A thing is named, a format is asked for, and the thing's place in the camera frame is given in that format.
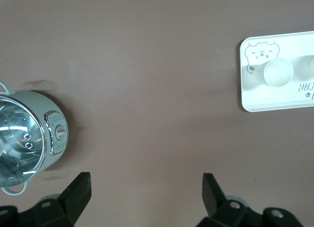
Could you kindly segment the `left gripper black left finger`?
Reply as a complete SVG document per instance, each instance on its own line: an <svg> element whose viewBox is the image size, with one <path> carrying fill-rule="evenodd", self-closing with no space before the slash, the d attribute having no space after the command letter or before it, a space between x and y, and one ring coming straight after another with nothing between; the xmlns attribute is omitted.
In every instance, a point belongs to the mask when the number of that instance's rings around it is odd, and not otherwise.
<svg viewBox="0 0 314 227"><path fill-rule="evenodd" d="M91 199L91 174L80 173L55 199L45 199L34 208L39 227L73 227Z"/></svg>

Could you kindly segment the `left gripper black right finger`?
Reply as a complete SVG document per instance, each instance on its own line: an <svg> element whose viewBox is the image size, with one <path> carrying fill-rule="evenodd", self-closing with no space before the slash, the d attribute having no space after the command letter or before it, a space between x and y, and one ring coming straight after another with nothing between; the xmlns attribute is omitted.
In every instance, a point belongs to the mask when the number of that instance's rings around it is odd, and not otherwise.
<svg viewBox="0 0 314 227"><path fill-rule="evenodd" d="M263 217L243 201L227 198L212 173L203 174L202 198L208 216L199 227L262 227Z"/></svg>

